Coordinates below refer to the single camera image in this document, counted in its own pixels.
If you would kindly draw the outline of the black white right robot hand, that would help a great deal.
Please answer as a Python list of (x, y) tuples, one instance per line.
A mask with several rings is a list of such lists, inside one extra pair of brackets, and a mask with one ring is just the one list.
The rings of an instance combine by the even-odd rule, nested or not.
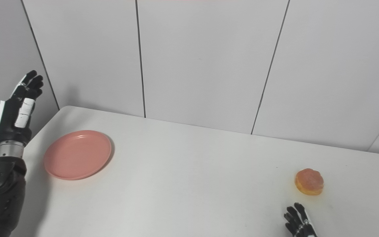
[(285, 226), (293, 237), (317, 237), (314, 226), (302, 204), (295, 202), (292, 206), (288, 206), (283, 217), (286, 219)]

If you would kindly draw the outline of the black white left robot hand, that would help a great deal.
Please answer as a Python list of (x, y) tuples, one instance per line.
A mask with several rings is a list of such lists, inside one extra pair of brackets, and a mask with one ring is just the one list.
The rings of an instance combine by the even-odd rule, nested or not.
[(43, 77), (31, 70), (15, 86), (9, 99), (0, 101), (0, 144), (16, 141), (26, 146), (30, 142), (30, 119), (42, 87)]

